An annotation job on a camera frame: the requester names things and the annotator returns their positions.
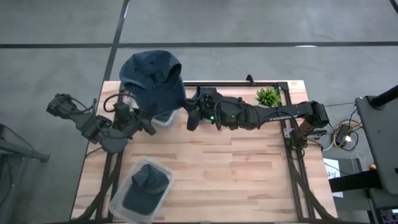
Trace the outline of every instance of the wooden table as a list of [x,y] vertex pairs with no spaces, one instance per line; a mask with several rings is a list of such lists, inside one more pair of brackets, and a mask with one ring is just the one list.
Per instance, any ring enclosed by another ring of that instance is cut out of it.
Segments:
[[[302,80],[286,81],[292,103],[307,101]],[[102,102],[117,93],[120,82],[105,82],[98,114],[105,113]],[[218,87],[223,95],[241,96],[257,104],[260,87]],[[194,87],[186,87],[191,97]],[[109,102],[111,108],[116,101]],[[155,126],[157,134],[136,133],[125,147],[121,178],[140,156],[149,156],[174,171],[175,182],[157,214],[157,222],[293,222],[297,221],[280,122],[264,124],[260,130],[217,131],[210,122],[187,131],[187,112],[178,111],[169,129]],[[98,146],[90,144],[88,152]],[[101,185],[106,153],[91,154],[84,163],[72,218],[78,217],[94,199]],[[305,167],[312,192],[337,217],[322,154],[317,146],[305,150]],[[109,193],[105,198],[106,216]],[[300,198],[307,214],[305,197]]]

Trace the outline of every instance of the potted plant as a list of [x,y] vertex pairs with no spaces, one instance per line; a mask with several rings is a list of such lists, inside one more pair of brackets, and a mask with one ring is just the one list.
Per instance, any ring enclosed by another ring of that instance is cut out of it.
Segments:
[[273,88],[257,90],[256,100],[259,102],[259,106],[263,107],[279,106],[281,102],[280,96]]

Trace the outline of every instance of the concrete floor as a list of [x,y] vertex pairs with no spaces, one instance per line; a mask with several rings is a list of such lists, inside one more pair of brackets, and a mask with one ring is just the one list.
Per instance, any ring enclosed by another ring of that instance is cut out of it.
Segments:
[[[0,44],[112,43],[123,0],[2,0]],[[131,0],[120,42],[397,41],[388,0]],[[111,80],[131,54],[119,49]],[[166,49],[184,80],[304,80],[310,100],[326,105],[378,94],[398,83],[398,47]],[[87,141],[72,122],[45,112],[56,93],[89,104],[98,97],[110,49],[0,49],[0,123],[50,153],[32,162],[13,223],[69,219]],[[328,107],[331,123],[353,105]],[[363,168],[372,162],[363,133]],[[345,157],[339,149],[324,157]],[[357,213],[339,211],[352,220]]]

